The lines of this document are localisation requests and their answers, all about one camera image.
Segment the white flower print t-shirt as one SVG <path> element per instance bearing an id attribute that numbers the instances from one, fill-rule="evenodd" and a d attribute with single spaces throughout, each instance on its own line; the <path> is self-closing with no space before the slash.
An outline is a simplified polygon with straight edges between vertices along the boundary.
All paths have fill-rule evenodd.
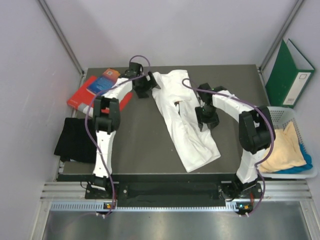
<path id="1" fill-rule="evenodd" d="M 221 157 L 208 127 L 200 130 L 195 108 L 200 106 L 187 70 L 153 73 L 160 88 L 152 97 L 166 124 L 171 140 L 186 172 L 195 171 Z"/>

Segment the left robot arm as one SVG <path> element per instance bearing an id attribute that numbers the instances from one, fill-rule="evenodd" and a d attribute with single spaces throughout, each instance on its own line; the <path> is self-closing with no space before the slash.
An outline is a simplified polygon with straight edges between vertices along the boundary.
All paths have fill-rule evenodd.
<path id="1" fill-rule="evenodd" d="M 102 198 L 116 199 L 112 179 L 113 142 L 121 123 L 120 103 L 126 95 L 135 91 L 139 98 L 147 98 L 147 92 L 158 84 L 151 71 L 144 73 L 140 63 L 130 62 L 128 69 L 116 80 L 115 85 L 100 90 L 93 101 L 93 126 L 96 135 L 96 161 L 91 187 Z"/>

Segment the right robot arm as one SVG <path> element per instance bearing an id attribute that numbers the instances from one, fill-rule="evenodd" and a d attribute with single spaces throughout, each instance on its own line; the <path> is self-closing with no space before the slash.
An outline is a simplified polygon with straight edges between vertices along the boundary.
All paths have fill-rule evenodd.
<path id="1" fill-rule="evenodd" d="M 241 161 L 234 179 L 230 185 L 221 187 L 221 193 L 230 200 L 245 198 L 257 184 L 259 162 L 275 141 L 269 108 L 238 101 L 226 88 L 211 88 L 208 83 L 199 85 L 197 95 L 201 105 L 195 108 L 195 114 L 201 131 L 204 125 L 211 130 L 220 123 L 217 109 L 238 122 L 238 139 L 243 149 Z"/>

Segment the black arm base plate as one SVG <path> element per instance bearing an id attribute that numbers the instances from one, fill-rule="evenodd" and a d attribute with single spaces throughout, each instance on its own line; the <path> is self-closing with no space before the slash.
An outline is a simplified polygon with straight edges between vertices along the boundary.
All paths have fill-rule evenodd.
<path id="1" fill-rule="evenodd" d="M 238 198 L 248 198 L 260 193 L 261 187 L 255 185 L 251 188 L 240 190 L 232 183 L 221 182 L 121 182 L 117 183 L 112 190 L 111 184 L 103 189 L 87 185 L 89 193 L 87 199 L 112 199 L 120 205 L 129 204 L 152 204 L 164 205 L 178 202 L 212 202 L 232 201 Z"/>

